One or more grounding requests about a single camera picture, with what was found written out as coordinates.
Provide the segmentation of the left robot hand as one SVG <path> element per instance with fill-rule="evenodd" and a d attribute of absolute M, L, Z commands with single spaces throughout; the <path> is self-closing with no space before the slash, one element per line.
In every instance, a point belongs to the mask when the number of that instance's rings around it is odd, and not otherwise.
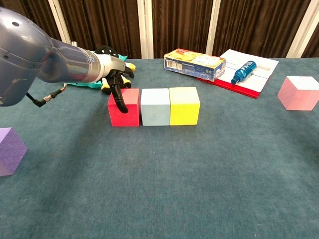
<path fill-rule="evenodd" d="M 135 65 L 126 63 L 121 58 L 112 54 L 99 54 L 98 56 L 101 61 L 101 66 L 103 67 L 101 76 L 103 91 L 105 86 L 107 86 L 119 111 L 124 114 L 128 113 L 128 108 L 125 105 L 121 92 L 121 89 L 125 88 L 128 83 L 128 81 L 124 80 L 126 77 L 124 77 L 123 74 L 133 79 L 135 77 Z"/>

